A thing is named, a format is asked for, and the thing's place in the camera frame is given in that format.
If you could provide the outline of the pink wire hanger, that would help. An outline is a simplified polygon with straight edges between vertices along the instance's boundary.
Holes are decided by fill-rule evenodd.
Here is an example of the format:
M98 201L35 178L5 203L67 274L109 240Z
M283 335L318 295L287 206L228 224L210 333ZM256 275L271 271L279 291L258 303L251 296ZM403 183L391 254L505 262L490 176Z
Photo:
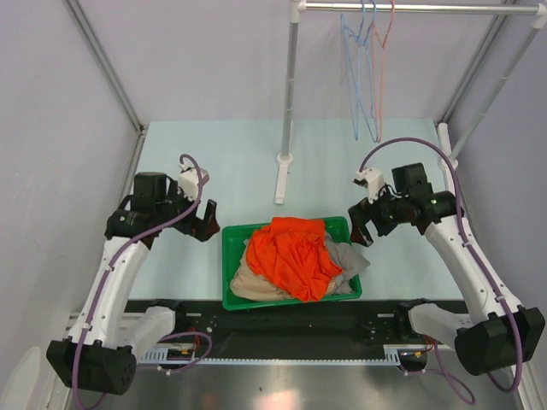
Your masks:
M384 94L385 94L385 61L386 61L386 47L388 39L391 33L392 24L395 16L395 2L390 1L391 14L390 21L383 35L380 34L379 28L376 23L373 23L373 44L372 44L372 60L373 60L373 104L375 108L375 118L377 127L377 140L378 143L382 141L383 137L383 107L384 107Z

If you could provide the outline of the orange t shirt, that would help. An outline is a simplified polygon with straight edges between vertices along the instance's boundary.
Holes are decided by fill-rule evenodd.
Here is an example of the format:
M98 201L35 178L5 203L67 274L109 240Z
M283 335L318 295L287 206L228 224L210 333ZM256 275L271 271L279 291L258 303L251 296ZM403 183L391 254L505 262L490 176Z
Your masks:
M323 220L274 217L253 232L247 265L256 276L300 302L318 302L343 271L332 261L325 241Z

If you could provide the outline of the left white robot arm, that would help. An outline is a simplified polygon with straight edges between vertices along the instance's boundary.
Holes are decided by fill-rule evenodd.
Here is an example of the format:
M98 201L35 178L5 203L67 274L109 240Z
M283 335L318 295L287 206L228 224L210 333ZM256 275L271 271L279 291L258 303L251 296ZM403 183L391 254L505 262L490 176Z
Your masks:
M103 256L85 304L61 341L52 341L46 358L63 384L104 394L122 395L134 379L139 360L162 338L177 342L189 331L176 304L156 302L127 329L121 320L133 283L153 242L168 228L208 241L219 232L215 201L203 217L197 207L209 174L184 165L178 178L165 173L137 173L132 193L107 220Z

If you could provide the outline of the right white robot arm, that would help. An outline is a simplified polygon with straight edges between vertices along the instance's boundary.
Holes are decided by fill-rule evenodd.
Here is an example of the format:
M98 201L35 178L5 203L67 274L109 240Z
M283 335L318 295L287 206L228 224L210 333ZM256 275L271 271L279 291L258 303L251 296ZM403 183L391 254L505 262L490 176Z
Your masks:
M524 307L503 284L466 234L468 221L459 217L455 195L434 191L422 164L397 167L392 176L395 184L389 186L376 168L357 173L354 182L368 195L349 209L351 241L365 247L373 244L368 223L380 237L399 225L415 227L441 257L468 311L463 317L427 299L403 302L396 311L396 336L413 343L425 335L449 346L474 376L528 362L544 331L542 313Z

